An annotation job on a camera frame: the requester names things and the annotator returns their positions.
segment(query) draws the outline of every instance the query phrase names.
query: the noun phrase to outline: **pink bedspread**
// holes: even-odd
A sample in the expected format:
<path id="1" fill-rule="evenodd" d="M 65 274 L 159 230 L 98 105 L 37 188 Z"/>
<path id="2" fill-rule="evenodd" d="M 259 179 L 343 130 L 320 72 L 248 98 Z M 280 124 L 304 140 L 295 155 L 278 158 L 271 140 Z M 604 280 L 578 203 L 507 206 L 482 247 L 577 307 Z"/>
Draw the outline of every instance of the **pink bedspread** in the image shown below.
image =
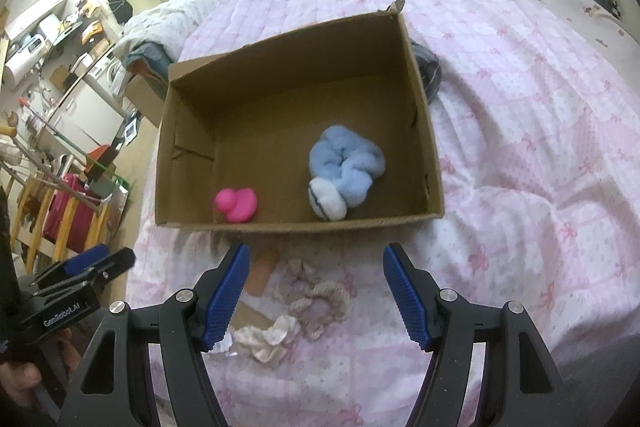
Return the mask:
<path id="1" fill-rule="evenodd" d="M 229 0 L 186 43 L 182 60 L 238 48 L 313 22 L 384 9 L 392 0 Z M 401 241 L 416 266 L 471 302 L 517 299 L 569 386 L 580 425 L 602 425 L 640 366 L 638 99 L 578 34 L 529 0 L 407 0 L 412 38 L 443 61 L 431 104 L 446 216 L 421 227 L 261 238 L 342 280 L 347 321 L 267 369 L 206 356 L 232 425 L 404 426 L 428 355 L 409 341 L 382 273 Z M 149 176 L 133 306 L 190 286 L 219 262 L 209 233 L 154 225 Z M 257 241 L 250 238 L 249 243 Z M 271 297 L 243 296 L 275 317 Z M 158 350 L 154 379 L 162 388 Z M 476 350 L 462 425 L 473 416 Z"/>

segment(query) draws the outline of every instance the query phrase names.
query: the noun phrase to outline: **light blue plush fabric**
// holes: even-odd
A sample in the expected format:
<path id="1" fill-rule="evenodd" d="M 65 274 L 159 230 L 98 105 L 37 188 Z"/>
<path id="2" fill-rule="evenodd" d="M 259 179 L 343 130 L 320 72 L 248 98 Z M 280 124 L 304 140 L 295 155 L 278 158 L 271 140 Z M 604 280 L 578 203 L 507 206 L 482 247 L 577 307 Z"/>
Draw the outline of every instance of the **light blue plush fabric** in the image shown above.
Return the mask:
<path id="1" fill-rule="evenodd" d="M 385 156 L 373 142 L 332 125 L 309 153 L 311 176 L 334 184 L 349 208 L 361 204 L 373 180 L 385 172 Z"/>

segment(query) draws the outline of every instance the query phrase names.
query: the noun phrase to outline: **pink rubber duck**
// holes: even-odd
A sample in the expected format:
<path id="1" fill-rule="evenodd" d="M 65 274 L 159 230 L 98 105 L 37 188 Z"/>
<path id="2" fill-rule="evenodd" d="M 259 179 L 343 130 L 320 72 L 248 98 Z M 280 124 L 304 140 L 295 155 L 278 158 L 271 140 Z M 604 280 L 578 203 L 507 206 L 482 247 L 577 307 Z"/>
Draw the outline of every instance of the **pink rubber duck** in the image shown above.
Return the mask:
<path id="1" fill-rule="evenodd" d="M 214 199 L 217 211 L 226 214 L 229 223 L 246 223 L 258 209 L 258 198 L 252 188 L 223 188 Z"/>

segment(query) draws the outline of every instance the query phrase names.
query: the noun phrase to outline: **human hand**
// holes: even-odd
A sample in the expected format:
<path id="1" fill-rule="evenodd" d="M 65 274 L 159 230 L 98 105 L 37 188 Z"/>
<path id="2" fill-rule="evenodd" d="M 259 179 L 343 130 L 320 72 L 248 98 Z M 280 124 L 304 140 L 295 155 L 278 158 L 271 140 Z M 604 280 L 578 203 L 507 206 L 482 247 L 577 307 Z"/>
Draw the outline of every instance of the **human hand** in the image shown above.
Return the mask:
<path id="1" fill-rule="evenodd" d="M 72 346 L 71 330 L 63 330 L 58 337 L 60 357 L 69 374 L 78 369 L 82 357 Z M 42 381 L 40 370 L 33 363 L 6 362 L 0 365 L 0 386 L 9 398 L 21 407 L 34 407 L 33 388 Z"/>

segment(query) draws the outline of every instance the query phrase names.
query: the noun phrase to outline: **small cardboard box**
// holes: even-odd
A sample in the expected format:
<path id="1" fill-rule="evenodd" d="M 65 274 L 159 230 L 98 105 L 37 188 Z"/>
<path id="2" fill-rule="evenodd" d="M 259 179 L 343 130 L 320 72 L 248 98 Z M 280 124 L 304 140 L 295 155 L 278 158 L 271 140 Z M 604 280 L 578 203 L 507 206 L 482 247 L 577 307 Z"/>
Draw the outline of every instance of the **small cardboard box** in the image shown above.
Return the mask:
<path id="1" fill-rule="evenodd" d="M 399 11 L 306 26 L 228 54 L 179 62 L 158 150 L 159 225 L 322 232 L 442 217 L 438 154 Z M 311 209 L 309 151 L 342 124 L 375 142 L 386 172 L 343 221 Z M 233 225 L 213 211 L 225 187 L 251 187 L 258 211 Z"/>

